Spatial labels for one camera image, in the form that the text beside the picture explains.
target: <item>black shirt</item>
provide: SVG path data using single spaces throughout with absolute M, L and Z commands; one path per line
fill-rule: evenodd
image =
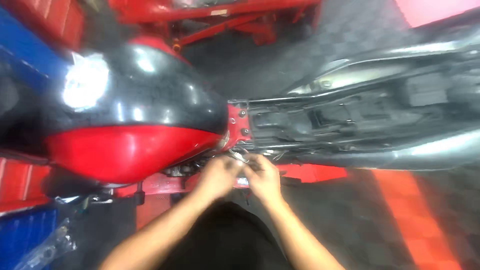
M 267 226 L 232 202 L 212 205 L 161 270 L 292 270 Z

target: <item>red frame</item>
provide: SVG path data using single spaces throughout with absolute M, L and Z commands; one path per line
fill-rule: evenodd
M 311 25 L 315 31 L 322 3 L 322 0 L 245 0 L 214 7 L 175 9 L 172 1 L 174 0 L 109 0 L 109 3 L 118 12 L 120 22 L 139 24 L 145 32 L 159 34 L 176 52 L 187 44 L 228 29 L 252 34 L 257 45 L 273 43 L 276 41 L 273 28 L 276 11 L 281 9 L 297 9 L 292 20 L 292 23 L 296 23 L 304 11 L 312 6 L 314 17 Z M 192 34 L 177 30 L 180 32 L 175 36 L 171 31 L 172 26 L 185 19 L 209 23 L 210 26 Z
M 41 190 L 46 165 L 0 158 L 0 213 L 18 211 L 49 202 Z

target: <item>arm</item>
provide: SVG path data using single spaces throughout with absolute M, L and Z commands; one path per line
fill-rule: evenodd
M 261 171 L 245 166 L 252 192 L 259 198 L 278 230 L 285 253 L 296 270 L 345 270 L 290 209 L 280 193 L 278 169 L 261 155 L 250 155 Z
M 100 270 L 151 270 L 159 267 L 197 218 L 216 199 L 225 196 L 241 166 L 228 157 L 214 158 L 189 195 L 140 231 L 116 246 Z

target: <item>fuel tank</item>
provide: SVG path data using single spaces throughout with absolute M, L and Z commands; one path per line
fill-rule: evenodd
M 42 103 L 52 161 L 128 184 L 214 147 L 227 130 L 227 102 L 167 48 L 144 38 L 76 55 L 65 82 Z

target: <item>person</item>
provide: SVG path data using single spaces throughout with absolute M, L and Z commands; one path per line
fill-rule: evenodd
M 99 269 L 344 270 L 283 199 L 276 166 L 261 155 L 248 158 L 259 165 L 256 171 L 226 156 L 211 159 L 192 192 L 116 246 Z M 258 217 L 221 201 L 241 171 L 287 258 Z

